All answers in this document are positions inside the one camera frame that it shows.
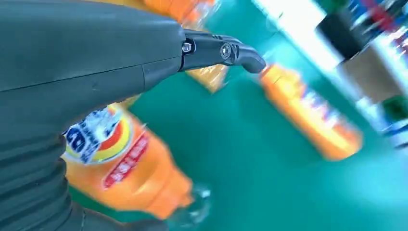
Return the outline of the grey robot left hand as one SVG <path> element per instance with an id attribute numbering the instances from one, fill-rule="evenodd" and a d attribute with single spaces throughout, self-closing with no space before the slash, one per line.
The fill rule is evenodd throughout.
<path id="1" fill-rule="evenodd" d="M 230 36 L 172 18 L 84 0 L 0 3 L 0 228 L 3 231 L 166 231 L 120 223 L 74 203 L 63 132 L 92 111 L 216 64 L 260 73 L 264 59 Z"/>

